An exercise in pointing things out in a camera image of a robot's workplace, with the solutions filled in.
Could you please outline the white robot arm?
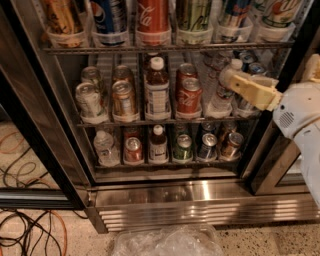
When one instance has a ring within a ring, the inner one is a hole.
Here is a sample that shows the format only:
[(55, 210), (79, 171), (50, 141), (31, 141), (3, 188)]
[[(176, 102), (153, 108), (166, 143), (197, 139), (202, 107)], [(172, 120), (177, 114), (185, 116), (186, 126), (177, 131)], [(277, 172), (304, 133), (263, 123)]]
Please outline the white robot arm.
[(278, 80), (252, 76), (225, 67), (221, 83), (257, 109), (271, 111), (282, 134), (295, 142), (302, 154), (304, 181), (320, 207), (320, 55), (308, 59), (302, 81), (281, 93)]

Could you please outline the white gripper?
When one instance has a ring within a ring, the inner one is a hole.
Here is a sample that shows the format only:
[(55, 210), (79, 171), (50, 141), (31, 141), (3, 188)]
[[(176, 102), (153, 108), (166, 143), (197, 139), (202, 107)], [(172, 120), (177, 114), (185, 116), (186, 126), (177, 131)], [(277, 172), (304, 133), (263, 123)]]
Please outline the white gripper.
[(226, 89), (239, 94), (257, 109), (275, 109), (273, 120), (289, 139), (293, 139), (299, 130), (320, 118), (319, 54), (313, 54), (309, 58), (301, 81), (303, 83), (292, 84), (282, 95), (276, 89), (279, 81), (274, 78), (250, 75), (234, 69), (225, 69), (219, 76), (219, 82)]

